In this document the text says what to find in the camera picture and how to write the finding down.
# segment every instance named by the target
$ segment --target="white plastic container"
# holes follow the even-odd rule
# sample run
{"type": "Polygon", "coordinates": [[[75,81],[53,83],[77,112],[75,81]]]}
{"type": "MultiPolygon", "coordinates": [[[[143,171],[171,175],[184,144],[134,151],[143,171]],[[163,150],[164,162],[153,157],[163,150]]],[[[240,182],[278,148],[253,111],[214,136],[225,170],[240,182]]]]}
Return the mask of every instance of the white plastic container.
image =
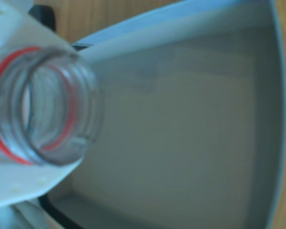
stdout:
{"type": "MultiPolygon", "coordinates": [[[[0,0],[0,48],[53,45],[75,52],[64,40],[25,11],[0,0]]],[[[49,191],[80,161],[65,167],[0,164],[0,206],[35,198],[49,191]]]]}
{"type": "Polygon", "coordinates": [[[104,124],[55,207],[87,229],[270,225],[284,107],[268,1],[181,1],[79,42],[104,124]]]}

